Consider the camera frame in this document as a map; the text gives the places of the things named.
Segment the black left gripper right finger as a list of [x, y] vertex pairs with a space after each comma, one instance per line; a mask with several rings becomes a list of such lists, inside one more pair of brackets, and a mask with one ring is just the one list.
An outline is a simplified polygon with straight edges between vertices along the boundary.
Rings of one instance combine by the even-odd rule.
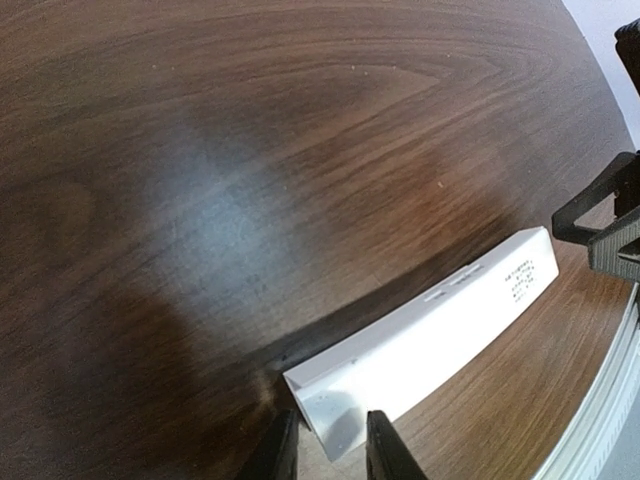
[[367, 413], [366, 470], [372, 480], [425, 480], [425, 474], [381, 410]]

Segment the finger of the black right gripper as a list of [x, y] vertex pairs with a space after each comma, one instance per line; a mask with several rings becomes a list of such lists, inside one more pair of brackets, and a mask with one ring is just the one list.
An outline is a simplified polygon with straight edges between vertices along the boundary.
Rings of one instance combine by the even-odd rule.
[[623, 253], [639, 240], [639, 208], [615, 220], [588, 243], [589, 267], [600, 273], [629, 281], [639, 281], [639, 259]]
[[[605, 228], [580, 226], [577, 220], [614, 196], [614, 221]], [[639, 153], [619, 153], [582, 191], [552, 215], [552, 235], [590, 245], [639, 219]]]

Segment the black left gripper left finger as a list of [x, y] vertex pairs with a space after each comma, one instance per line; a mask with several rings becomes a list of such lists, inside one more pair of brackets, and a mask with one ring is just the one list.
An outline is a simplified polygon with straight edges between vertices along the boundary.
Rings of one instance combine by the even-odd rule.
[[299, 418], [281, 411], [237, 474], [237, 480], [295, 480], [298, 478]]

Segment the white remote control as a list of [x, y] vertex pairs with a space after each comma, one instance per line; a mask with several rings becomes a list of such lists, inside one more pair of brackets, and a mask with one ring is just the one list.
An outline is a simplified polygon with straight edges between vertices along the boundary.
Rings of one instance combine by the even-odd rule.
[[517, 320], [559, 274], [549, 232], [520, 230], [379, 320], [283, 375], [335, 462], [364, 443], [366, 417], [396, 420]]

